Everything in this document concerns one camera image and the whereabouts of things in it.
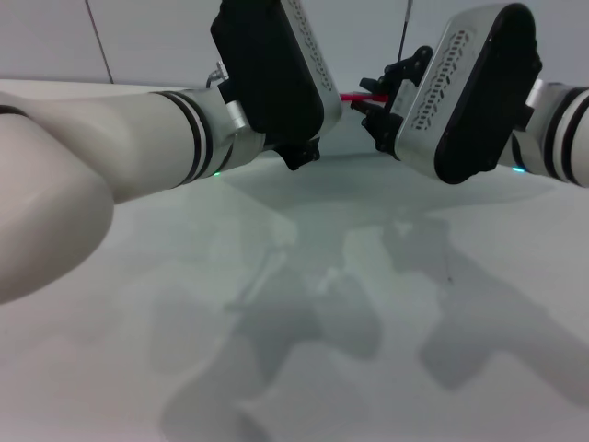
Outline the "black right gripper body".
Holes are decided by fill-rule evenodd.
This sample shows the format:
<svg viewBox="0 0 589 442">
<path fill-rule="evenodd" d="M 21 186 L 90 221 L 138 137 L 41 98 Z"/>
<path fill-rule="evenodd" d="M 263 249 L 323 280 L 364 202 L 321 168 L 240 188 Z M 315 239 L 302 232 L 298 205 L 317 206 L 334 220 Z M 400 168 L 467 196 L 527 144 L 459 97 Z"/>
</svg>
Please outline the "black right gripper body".
<svg viewBox="0 0 589 442">
<path fill-rule="evenodd" d="M 401 126 L 406 122 L 413 125 L 410 112 L 417 97 L 419 87 L 410 79 L 395 81 L 391 87 L 385 108 L 389 110 L 385 119 L 386 127 Z"/>
</svg>

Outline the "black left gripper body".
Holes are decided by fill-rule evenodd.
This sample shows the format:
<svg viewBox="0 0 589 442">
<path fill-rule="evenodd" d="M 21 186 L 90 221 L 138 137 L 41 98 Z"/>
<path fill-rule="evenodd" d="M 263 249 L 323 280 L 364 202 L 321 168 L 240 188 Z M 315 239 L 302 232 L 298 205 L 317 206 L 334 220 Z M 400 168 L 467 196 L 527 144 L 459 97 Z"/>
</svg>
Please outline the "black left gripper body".
<svg viewBox="0 0 589 442">
<path fill-rule="evenodd" d="M 291 171 L 320 159 L 319 138 L 302 143 L 265 142 L 265 151 L 276 153 Z"/>
</svg>

